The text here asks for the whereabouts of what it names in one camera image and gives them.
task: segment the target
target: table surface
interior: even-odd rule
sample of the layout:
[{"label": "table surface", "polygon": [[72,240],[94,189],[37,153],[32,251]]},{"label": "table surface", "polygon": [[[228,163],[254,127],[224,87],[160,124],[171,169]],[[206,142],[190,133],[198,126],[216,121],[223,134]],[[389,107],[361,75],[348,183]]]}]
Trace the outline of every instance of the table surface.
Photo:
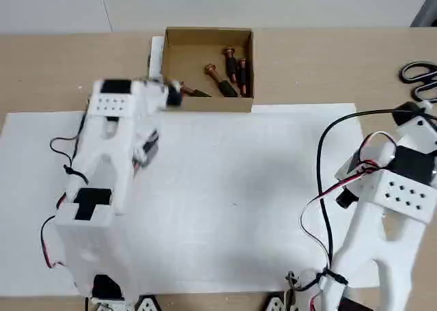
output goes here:
[{"label": "table surface", "polygon": [[[92,82],[147,73],[150,41],[163,32],[0,36],[0,125],[9,111],[85,108]],[[256,29],[255,104],[356,103],[358,110],[396,107],[410,88],[397,80],[412,60],[437,62],[435,29]],[[390,116],[362,118],[365,133],[390,131]],[[428,226],[413,273],[408,310],[437,303],[437,221]],[[360,299],[377,305],[375,289]],[[259,310],[263,293],[159,296],[166,310]],[[82,310],[83,299],[1,298],[2,310]]]}]

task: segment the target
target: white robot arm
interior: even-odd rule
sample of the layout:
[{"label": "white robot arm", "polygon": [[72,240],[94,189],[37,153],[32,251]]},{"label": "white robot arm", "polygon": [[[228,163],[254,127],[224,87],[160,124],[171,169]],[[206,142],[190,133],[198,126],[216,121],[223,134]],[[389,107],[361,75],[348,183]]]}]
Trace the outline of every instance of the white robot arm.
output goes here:
[{"label": "white robot arm", "polygon": [[[401,107],[405,108],[419,110],[413,103]],[[380,168],[347,185],[337,198],[343,207],[352,202],[357,205],[345,241],[330,268],[342,279],[348,279],[368,260],[376,261],[381,311],[405,310],[414,260],[437,203],[435,124],[412,114],[393,117],[401,135],[397,144],[390,141],[383,146],[361,148],[337,172],[336,177],[342,180],[363,171],[359,164],[363,159],[376,162]],[[399,213],[403,220],[393,240],[387,240],[382,229],[382,218],[388,210]],[[342,310],[339,304],[346,285],[340,282],[330,275],[322,278],[323,311]]]},{"label": "white robot arm", "polygon": [[66,265],[85,297],[130,304],[141,292],[126,244],[124,214],[135,171],[158,142],[154,114],[182,102],[178,83],[94,83],[66,198],[55,216]]}]

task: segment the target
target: scissors handle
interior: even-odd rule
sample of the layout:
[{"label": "scissors handle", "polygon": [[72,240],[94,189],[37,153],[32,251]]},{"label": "scissors handle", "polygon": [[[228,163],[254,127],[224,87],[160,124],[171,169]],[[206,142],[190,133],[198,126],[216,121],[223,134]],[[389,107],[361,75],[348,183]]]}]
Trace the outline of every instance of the scissors handle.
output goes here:
[{"label": "scissors handle", "polygon": [[437,81],[429,81],[424,85],[420,85],[418,87],[415,87],[411,91],[411,98],[413,98],[415,101],[418,101],[418,102],[427,100],[430,103],[435,104],[435,103],[437,103],[437,97],[434,97],[434,98],[421,97],[422,92],[424,92],[426,90],[430,90],[434,87],[437,87]]},{"label": "scissors handle", "polygon": [[[426,73],[422,73],[419,75],[415,75],[413,77],[407,76],[406,72],[411,68],[425,68],[428,70]],[[437,77],[437,65],[430,62],[411,62],[406,64],[403,68],[399,70],[399,80],[404,83],[416,83],[416,82],[424,82],[424,86],[427,85],[428,81],[431,81],[434,77]]]}]

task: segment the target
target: open cardboard box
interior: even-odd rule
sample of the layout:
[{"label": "open cardboard box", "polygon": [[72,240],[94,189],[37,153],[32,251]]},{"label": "open cardboard box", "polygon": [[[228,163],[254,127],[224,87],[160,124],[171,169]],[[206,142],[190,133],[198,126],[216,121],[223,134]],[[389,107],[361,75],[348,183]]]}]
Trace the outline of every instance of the open cardboard box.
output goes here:
[{"label": "open cardboard box", "polygon": [[[249,98],[224,97],[214,80],[204,72],[206,64],[215,64],[220,76],[226,75],[223,49],[235,49],[236,59],[247,59],[247,92]],[[187,87],[209,94],[208,97],[184,98],[187,111],[245,111],[253,103],[253,34],[250,29],[168,27],[165,32],[162,74],[166,79],[183,81]],[[237,83],[232,83],[240,95]]]}]

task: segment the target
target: white paper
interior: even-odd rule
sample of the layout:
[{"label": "white paper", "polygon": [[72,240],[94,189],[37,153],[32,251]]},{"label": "white paper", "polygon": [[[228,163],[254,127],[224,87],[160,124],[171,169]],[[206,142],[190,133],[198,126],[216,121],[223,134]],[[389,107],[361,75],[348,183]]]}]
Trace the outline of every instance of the white paper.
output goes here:
[{"label": "white paper", "polygon": [[[326,126],[354,105],[257,106],[245,113],[163,113],[159,152],[135,178],[128,207],[131,243],[144,293],[211,293],[286,288],[288,270],[322,268],[324,257],[298,228],[317,194],[315,156]],[[81,112],[11,113],[0,138],[1,296],[76,295],[67,269],[47,269],[40,226],[55,211],[68,177],[51,152],[73,136]],[[363,136],[356,119],[328,135],[324,186]],[[57,144],[72,151],[69,143]],[[336,247],[352,209],[328,201]],[[324,226],[312,208],[307,227]],[[52,260],[63,257],[53,225],[44,232]],[[374,271],[357,277],[375,283]]]}]

